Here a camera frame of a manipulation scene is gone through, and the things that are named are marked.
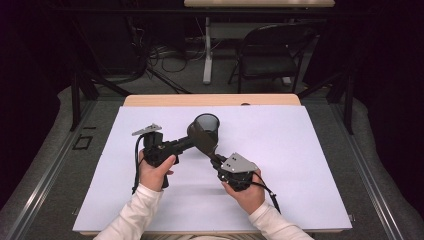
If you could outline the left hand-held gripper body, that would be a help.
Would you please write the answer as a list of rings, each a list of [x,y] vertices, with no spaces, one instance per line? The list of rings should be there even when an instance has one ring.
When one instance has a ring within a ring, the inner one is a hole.
[[[176,144],[178,140],[164,141],[163,134],[160,132],[161,126],[152,123],[151,125],[133,132],[133,136],[137,136],[135,144],[135,163],[136,167],[140,165],[139,143],[143,140],[144,160],[153,167],[160,166],[169,156],[178,156],[183,151],[178,151]]]

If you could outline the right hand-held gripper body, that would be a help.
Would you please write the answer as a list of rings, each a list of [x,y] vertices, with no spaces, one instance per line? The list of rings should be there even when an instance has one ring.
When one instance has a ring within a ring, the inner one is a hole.
[[[253,173],[257,169],[254,162],[238,153],[233,153],[218,165],[218,179],[226,182],[234,191],[240,192],[250,187]]]

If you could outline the black mesh pen holder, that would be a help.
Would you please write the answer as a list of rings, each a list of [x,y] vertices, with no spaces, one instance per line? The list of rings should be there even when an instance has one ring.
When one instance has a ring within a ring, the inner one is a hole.
[[[214,149],[218,143],[219,119],[210,113],[197,116],[188,126],[187,134],[200,151]]]

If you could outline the person's left hand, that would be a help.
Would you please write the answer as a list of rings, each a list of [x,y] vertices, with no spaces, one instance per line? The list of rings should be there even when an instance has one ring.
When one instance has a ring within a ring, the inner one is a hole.
[[[176,161],[174,155],[169,156],[160,166],[153,167],[144,160],[143,151],[139,152],[140,165],[139,165],[139,182],[146,188],[160,192],[163,189],[164,179],[168,175],[172,175],[172,166]]]

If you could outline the person's right hand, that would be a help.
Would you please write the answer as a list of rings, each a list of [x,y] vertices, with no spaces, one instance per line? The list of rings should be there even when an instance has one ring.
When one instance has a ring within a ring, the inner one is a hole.
[[[262,183],[261,170],[255,171],[252,180],[257,183]],[[222,182],[225,191],[235,199],[239,206],[248,214],[255,212],[265,201],[265,190],[256,184],[251,185],[243,191],[236,192],[226,182]]]

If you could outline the white table sheet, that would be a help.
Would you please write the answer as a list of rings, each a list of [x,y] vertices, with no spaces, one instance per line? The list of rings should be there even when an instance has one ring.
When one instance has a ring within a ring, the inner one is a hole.
[[[103,230],[131,197],[135,177],[135,131],[161,126],[167,140],[185,136],[200,114],[218,117],[217,151],[237,152],[262,171],[282,215],[309,232],[351,227],[309,114],[303,106],[122,107],[101,154],[73,226]],[[223,189],[205,155],[191,148],[179,157],[169,186],[148,227],[150,233],[253,231],[247,214]]]

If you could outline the black tripod stand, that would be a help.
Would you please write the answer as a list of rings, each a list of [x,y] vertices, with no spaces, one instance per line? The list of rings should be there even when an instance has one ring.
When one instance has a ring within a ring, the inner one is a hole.
[[[177,37],[169,31],[163,31],[151,19],[127,17],[127,22],[132,36],[132,46],[138,59],[138,76],[147,74],[149,78],[156,77],[177,94],[188,93],[188,90],[154,69],[160,59],[160,47],[171,49],[176,51],[179,57],[185,57],[184,44],[175,45],[175,41],[178,41]]]

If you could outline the white desk with metal leg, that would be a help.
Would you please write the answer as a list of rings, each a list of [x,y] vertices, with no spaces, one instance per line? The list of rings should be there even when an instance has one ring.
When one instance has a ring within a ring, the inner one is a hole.
[[[185,7],[196,10],[218,10],[219,8],[224,10],[268,10],[277,8],[309,10],[332,8],[334,5],[335,0],[184,0]],[[217,22],[211,17],[205,18],[204,84],[210,84],[212,80],[212,39],[241,39],[249,30],[258,26],[259,23],[247,23],[245,20]]]

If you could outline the black folding chair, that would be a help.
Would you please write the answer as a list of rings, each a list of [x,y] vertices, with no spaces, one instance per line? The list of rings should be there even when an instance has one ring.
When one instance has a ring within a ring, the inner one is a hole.
[[[250,31],[236,50],[236,63],[227,81],[292,79],[294,93],[306,48],[317,36],[307,24],[270,24]]]

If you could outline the black metal frame stand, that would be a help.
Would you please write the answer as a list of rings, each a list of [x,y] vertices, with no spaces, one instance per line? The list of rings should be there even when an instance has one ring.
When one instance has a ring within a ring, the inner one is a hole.
[[[352,128],[352,110],[354,97],[355,70],[345,70],[336,72],[330,77],[308,87],[306,90],[297,93],[299,99],[303,99],[310,94],[318,91],[327,84],[331,84],[330,91],[327,94],[329,103],[338,103],[342,96],[344,99],[343,124],[350,135],[353,135]]]
[[[89,101],[96,101],[100,96],[95,87],[96,84],[105,86],[123,97],[129,96],[130,92],[88,67],[83,58],[80,57],[80,51],[76,47],[75,40],[72,40],[71,37],[66,37],[66,40],[68,40],[68,56],[73,71],[71,78],[72,125],[70,130],[74,131],[82,121],[80,93],[83,93]]]

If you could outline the grey metal floor rail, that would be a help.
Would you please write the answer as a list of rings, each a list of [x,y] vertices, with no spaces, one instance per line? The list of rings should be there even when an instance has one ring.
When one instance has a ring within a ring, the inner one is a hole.
[[[73,131],[65,124],[65,112],[60,112],[8,204],[18,215],[5,240],[83,238],[73,226],[99,158],[98,131],[90,122],[96,106],[95,101],[84,105],[82,120]]]
[[[350,149],[354,155],[354,162],[357,172],[364,184],[367,194],[371,200],[373,208],[381,222],[382,227],[388,237],[388,240],[404,240],[404,237],[394,219],[392,211],[390,210],[387,201],[382,195],[380,188],[373,177],[371,170],[366,162],[360,147],[354,135],[351,135],[345,127],[341,107],[337,104],[331,104],[330,108],[336,119],[336,122],[341,129],[342,134],[348,142]]]

